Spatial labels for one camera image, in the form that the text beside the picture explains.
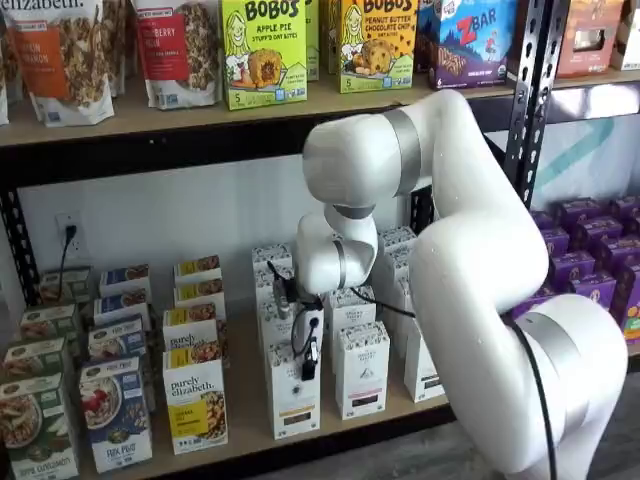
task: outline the black cable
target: black cable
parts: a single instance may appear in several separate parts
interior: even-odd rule
[[[527,340],[524,332],[520,328],[520,325],[517,323],[512,323],[511,328],[520,340],[520,343],[524,347],[524,351],[529,357],[529,363],[531,364],[531,369],[533,370],[533,377],[536,380],[536,387],[538,387],[538,396],[540,397],[540,407],[542,408],[542,417],[544,419],[544,430],[547,436],[547,454],[549,456],[549,479],[557,480],[558,472],[556,466],[556,450],[553,445],[553,431],[551,430],[551,420],[549,419],[549,407],[547,405],[547,396],[544,393],[544,385],[542,384],[542,376],[540,375],[540,370],[538,369],[538,363],[536,362],[536,358],[533,355],[533,350],[531,349],[531,345]]]
[[[362,295],[358,290],[356,290],[353,287],[351,288],[351,291],[357,297],[359,297],[360,299],[364,300],[365,302],[373,303],[375,305],[380,305],[382,308],[387,308],[387,309],[391,310],[392,312],[399,313],[400,315],[405,315],[407,317],[416,318],[416,314],[415,313],[407,312],[406,310],[402,310],[401,308],[394,307],[393,305],[389,305],[388,303],[381,302],[380,300],[374,300],[373,298],[369,298],[366,295]]]

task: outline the granola bag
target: granola bag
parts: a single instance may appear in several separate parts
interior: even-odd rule
[[[149,106],[213,105],[220,99],[218,0],[134,0]]]
[[[0,10],[39,121],[95,125],[113,116],[102,0],[5,0]]]

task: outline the white robotic arm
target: white robotic arm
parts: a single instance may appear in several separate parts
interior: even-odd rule
[[[410,264],[418,323],[477,448],[511,478],[548,478],[531,365],[499,317],[542,284],[547,252],[464,98],[443,91],[387,114],[320,125],[303,165],[311,193],[327,204],[326,222],[305,217],[298,228],[298,281],[313,293],[362,283],[377,252],[375,203],[432,177],[440,220],[420,235]],[[620,329],[576,295],[559,296],[517,323],[542,377],[559,478],[584,479],[626,374]]]

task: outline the purple snack box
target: purple snack box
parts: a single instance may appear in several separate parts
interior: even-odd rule
[[[593,198],[584,197],[557,203],[554,216],[556,222],[570,232],[578,220],[586,220],[601,214],[602,206]]]
[[[547,300],[549,300],[550,298],[555,297],[556,295],[557,293],[553,288],[551,288],[551,286],[547,284],[542,285],[542,287],[540,287],[540,290],[538,290],[536,293],[531,295],[524,302],[520,303],[519,305],[516,305],[511,309],[511,319],[515,320],[520,315],[528,312],[536,305],[540,305],[546,302]]]
[[[549,255],[563,255],[569,249],[569,234],[560,227],[540,230]]]
[[[542,210],[531,210],[529,213],[531,213],[531,218],[533,218],[533,221],[536,222],[536,225],[540,230],[555,227],[553,218],[547,212]]]
[[[577,280],[571,280],[569,291],[589,297],[607,310],[611,306],[616,280],[607,272],[596,272],[583,275]]]
[[[551,257],[547,279],[557,291],[563,292],[568,282],[593,273],[595,263],[595,259],[582,250]]]
[[[595,217],[578,220],[571,235],[572,250],[593,251],[603,238],[619,238],[622,224],[613,217]]]

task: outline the bobo's box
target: bobo's box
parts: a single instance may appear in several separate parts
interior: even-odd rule
[[[307,99],[302,0],[221,0],[229,110]]]
[[[340,93],[410,88],[417,0],[339,0]]]
[[[420,2],[416,58],[433,88],[505,82],[516,0]]]
[[[80,396],[98,473],[151,458],[151,425],[140,358],[87,365]]]

